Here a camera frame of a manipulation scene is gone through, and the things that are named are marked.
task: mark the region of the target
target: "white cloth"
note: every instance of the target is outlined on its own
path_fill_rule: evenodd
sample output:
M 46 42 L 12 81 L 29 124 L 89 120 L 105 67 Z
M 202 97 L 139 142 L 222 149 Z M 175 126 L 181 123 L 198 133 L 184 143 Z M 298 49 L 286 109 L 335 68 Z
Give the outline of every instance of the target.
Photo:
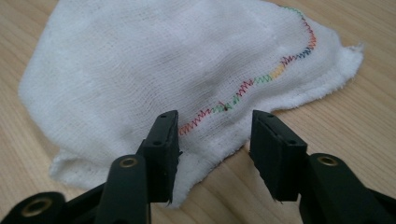
M 342 87 L 362 61 L 294 8 L 259 0 L 60 0 L 20 97 L 60 147 L 50 175 L 84 189 L 178 110 L 174 204 L 249 138 L 253 109 L 293 108 Z

